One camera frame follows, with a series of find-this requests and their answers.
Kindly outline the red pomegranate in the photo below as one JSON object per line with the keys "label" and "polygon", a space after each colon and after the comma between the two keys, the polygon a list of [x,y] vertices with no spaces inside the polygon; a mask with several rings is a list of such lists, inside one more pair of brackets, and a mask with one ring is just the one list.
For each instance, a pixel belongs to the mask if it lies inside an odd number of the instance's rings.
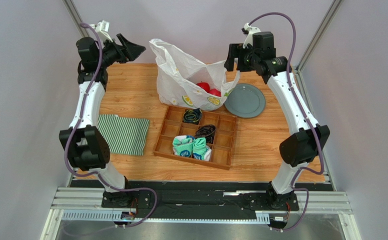
{"label": "red pomegranate", "polygon": [[208,93],[216,97],[221,97],[221,91],[215,88],[211,89]]}

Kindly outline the red apple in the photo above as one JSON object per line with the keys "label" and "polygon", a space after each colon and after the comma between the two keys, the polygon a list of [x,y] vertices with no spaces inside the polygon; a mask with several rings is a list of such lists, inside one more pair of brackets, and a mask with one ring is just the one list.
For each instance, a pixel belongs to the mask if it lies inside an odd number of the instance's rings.
{"label": "red apple", "polygon": [[196,85],[205,90],[207,93],[210,91],[210,85],[207,82],[199,82]]}

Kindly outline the white plastic bag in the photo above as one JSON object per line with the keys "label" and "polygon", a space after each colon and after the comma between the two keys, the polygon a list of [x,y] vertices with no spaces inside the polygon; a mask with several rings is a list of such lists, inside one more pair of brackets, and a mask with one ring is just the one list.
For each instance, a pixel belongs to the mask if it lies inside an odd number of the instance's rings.
{"label": "white plastic bag", "polygon": [[[239,82],[239,71],[232,81],[227,81],[223,60],[205,64],[175,45],[158,38],[150,40],[149,46],[156,55],[157,93],[163,104],[214,111],[223,106]],[[210,89],[221,91],[221,97],[211,95],[198,87],[196,84],[200,82],[208,83]]]}

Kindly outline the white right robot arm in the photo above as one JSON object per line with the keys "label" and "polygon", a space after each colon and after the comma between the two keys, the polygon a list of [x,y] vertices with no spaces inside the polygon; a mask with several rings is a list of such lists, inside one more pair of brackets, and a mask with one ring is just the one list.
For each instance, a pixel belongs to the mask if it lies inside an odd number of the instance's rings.
{"label": "white right robot arm", "polygon": [[255,71],[283,110],[290,136],[279,146],[283,162],[271,181],[271,190],[286,195],[294,190],[300,173],[322,153],[330,131],[328,126],[318,123],[302,99],[288,59],[277,57],[273,34],[256,28],[242,31],[246,36],[244,43],[230,44],[224,66],[228,71]]}

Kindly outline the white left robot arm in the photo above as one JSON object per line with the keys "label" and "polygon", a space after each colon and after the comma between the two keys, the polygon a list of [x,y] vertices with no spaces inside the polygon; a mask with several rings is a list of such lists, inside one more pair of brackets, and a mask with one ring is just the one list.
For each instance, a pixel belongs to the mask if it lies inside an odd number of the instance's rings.
{"label": "white left robot arm", "polygon": [[128,192],[128,180],[110,162],[109,145],[98,129],[99,107],[108,82],[107,67],[133,62],[146,49],[121,34],[117,38],[120,43],[113,39],[101,43],[99,38],[91,37],[76,42],[81,58],[77,79],[79,99],[68,129],[59,133],[67,170],[77,177],[96,176],[105,192],[112,195]]}

